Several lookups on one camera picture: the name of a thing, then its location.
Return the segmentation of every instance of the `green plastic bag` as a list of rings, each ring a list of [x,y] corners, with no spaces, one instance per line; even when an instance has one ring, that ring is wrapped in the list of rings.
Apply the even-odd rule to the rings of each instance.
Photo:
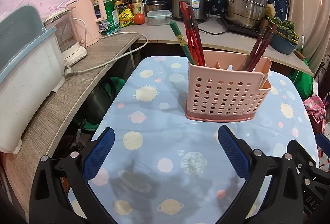
[[[288,78],[293,82],[301,99],[305,101],[313,94],[313,77],[302,71],[292,69]]]

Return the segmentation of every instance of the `leafy green vegetable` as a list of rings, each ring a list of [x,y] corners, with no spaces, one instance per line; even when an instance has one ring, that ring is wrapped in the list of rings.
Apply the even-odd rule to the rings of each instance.
[[[294,23],[292,23],[290,20],[284,20],[282,21],[278,17],[267,18],[268,21],[272,22],[273,24],[276,24],[277,27],[284,30],[287,33],[288,39],[291,40],[293,37],[295,39],[299,38],[297,34],[294,32]]]

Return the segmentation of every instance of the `pink dot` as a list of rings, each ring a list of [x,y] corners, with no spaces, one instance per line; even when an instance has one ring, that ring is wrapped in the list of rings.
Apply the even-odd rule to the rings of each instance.
[[[297,138],[297,137],[299,136],[299,131],[298,131],[298,129],[297,129],[296,127],[293,127],[293,128],[292,128],[292,131],[291,131],[291,134],[292,134],[295,138]]]
[[[226,197],[226,191],[225,190],[218,190],[216,194],[218,199],[223,199]]]

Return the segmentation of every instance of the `tomato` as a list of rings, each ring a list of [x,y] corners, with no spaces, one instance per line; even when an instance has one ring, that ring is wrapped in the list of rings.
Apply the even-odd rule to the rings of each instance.
[[[134,23],[136,23],[137,25],[142,25],[142,24],[144,24],[145,21],[146,21],[146,18],[142,13],[137,13],[134,16]]]

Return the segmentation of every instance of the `metal kettle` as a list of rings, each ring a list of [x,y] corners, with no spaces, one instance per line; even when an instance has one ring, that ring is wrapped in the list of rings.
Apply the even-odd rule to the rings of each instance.
[[[111,94],[106,91],[105,84],[110,86]],[[104,78],[95,86],[81,106],[83,117],[90,124],[100,124],[115,97],[116,88],[113,81],[110,78]]]

